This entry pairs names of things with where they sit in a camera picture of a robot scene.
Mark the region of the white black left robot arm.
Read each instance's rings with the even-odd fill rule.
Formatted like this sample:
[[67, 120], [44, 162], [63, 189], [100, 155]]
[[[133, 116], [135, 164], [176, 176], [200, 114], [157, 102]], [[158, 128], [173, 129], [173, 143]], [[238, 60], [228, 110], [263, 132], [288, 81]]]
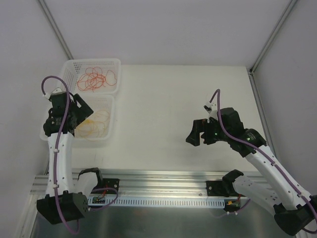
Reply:
[[79, 220], [88, 212], [88, 195], [103, 190], [99, 168], [84, 169], [77, 181], [72, 175], [72, 148], [75, 129], [93, 114], [78, 95], [59, 88], [49, 96], [52, 107], [43, 125], [49, 147], [49, 180], [45, 196], [37, 200], [38, 212], [52, 225]]

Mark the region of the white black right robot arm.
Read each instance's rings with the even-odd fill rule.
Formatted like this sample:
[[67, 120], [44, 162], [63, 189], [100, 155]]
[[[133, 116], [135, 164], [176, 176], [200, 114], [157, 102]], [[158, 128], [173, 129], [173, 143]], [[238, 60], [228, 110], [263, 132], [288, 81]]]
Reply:
[[232, 170], [222, 178], [222, 196], [244, 195], [267, 210], [288, 235], [298, 232], [317, 218], [317, 197], [304, 189], [282, 166], [265, 139], [254, 129], [244, 128], [233, 108], [213, 110], [204, 106], [209, 116], [193, 121], [186, 142], [199, 146], [226, 142], [251, 163], [272, 190], [255, 184], [243, 172]]

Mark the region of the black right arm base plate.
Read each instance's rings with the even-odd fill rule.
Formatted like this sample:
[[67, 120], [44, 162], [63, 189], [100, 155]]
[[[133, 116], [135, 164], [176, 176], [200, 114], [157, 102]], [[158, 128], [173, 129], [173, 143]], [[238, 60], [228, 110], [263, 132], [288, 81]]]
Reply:
[[223, 180], [206, 181], [207, 196], [237, 197], [238, 193], [234, 190], [231, 182]]

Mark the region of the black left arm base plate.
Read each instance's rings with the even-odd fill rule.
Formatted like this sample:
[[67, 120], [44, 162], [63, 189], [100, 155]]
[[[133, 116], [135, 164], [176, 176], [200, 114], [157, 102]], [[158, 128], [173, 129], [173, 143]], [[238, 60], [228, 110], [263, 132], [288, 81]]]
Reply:
[[[113, 188], [116, 191], [119, 190], [119, 183], [120, 179], [118, 178], [103, 178], [101, 182], [98, 183], [98, 185], [95, 187], [95, 189], [103, 189], [103, 188]], [[97, 193], [100, 194], [116, 194], [115, 191], [108, 189], [108, 190], [99, 190]]]

